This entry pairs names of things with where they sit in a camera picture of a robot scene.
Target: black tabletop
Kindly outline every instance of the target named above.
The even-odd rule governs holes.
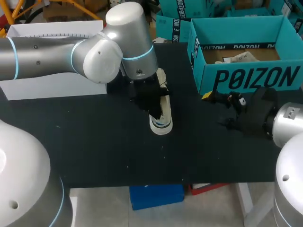
[[[107,95],[0,101],[0,118],[38,138],[71,188],[274,181],[280,149],[216,123],[235,113],[201,101],[186,47],[155,44],[173,93],[168,135],[151,131],[119,77]],[[278,96],[303,103],[301,90]]]

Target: white floor tile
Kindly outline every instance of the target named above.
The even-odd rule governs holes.
[[[70,198],[71,198],[71,205],[72,205],[72,223],[71,223],[71,227],[75,227],[78,197],[71,196]]]
[[[75,227],[128,227],[128,187],[77,189]]]

